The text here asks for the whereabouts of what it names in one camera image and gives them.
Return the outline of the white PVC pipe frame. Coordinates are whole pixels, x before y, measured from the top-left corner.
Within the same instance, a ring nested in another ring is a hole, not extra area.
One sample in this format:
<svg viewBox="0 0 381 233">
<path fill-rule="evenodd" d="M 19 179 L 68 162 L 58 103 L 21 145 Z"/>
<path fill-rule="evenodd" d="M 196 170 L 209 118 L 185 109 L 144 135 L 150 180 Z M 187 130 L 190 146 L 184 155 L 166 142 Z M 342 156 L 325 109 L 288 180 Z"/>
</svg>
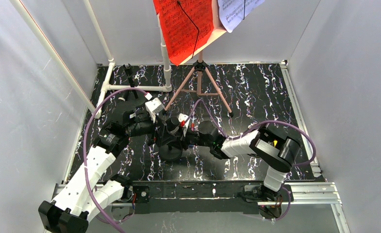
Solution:
<svg viewBox="0 0 381 233">
<path fill-rule="evenodd" d="M 12 5 L 36 38 L 59 65 L 91 112 L 112 90 L 122 85 L 110 84 L 114 69 L 123 63 L 151 65 L 151 56 L 160 47 L 163 82 L 141 86 L 147 92 L 171 92 L 170 63 L 162 43 L 159 16 L 149 0 L 14 0 Z M 89 69 L 107 67 L 99 96 L 91 98 L 82 88 L 82 58 Z"/>
</svg>

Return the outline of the black microphone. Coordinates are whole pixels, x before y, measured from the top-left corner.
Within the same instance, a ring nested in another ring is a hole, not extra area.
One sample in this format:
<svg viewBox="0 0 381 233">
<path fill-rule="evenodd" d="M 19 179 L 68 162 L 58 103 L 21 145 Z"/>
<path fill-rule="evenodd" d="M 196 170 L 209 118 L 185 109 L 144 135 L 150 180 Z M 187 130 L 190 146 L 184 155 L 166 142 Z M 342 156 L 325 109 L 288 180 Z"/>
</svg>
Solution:
<svg viewBox="0 0 381 233">
<path fill-rule="evenodd" d="M 129 99 L 129 92 L 120 93 L 117 97 L 118 101 L 127 101 Z"/>
<path fill-rule="evenodd" d="M 175 134 L 179 130 L 179 119 L 173 116 L 166 120 L 166 129 L 170 134 Z"/>
</svg>

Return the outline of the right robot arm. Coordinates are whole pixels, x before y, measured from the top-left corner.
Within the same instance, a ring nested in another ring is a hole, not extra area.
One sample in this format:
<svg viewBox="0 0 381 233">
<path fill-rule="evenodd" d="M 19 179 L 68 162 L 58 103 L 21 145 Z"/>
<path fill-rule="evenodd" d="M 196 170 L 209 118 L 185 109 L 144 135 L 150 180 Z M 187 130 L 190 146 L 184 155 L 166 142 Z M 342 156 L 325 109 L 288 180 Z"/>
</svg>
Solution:
<svg viewBox="0 0 381 233">
<path fill-rule="evenodd" d="M 278 201 L 282 184 L 300 151 L 299 142 L 272 131 L 268 123 L 246 131 L 241 136 L 225 137 L 210 121 L 202 122 L 199 131 L 192 131 L 183 120 L 179 122 L 176 135 L 181 150 L 186 150 L 189 146 L 203 146 L 209 148 L 210 154 L 217 159 L 249 155 L 267 163 L 268 170 L 263 184 L 243 194 L 242 197 L 246 200 Z"/>
</svg>

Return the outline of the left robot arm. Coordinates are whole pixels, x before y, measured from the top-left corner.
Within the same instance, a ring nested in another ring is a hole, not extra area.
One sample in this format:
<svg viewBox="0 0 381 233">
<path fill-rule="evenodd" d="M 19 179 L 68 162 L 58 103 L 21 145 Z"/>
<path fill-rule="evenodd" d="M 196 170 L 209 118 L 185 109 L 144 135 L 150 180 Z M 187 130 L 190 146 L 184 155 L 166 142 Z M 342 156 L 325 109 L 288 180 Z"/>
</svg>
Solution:
<svg viewBox="0 0 381 233">
<path fill-rule="evenodd" d="M 131 137 L 155 131 L 156 116 L 163 108 L 158 99 L 147 101 L 143 111 L 127 102 L 116 106 L 93 140 L 87 161 L 58 195 L 40 204 L 38 212 L 47 231 L 84 233 L 102 209 L 127 195 L 131 181 L 123 175 L 115 175 L 96 191 L 93 188 Z"/>
</svg>

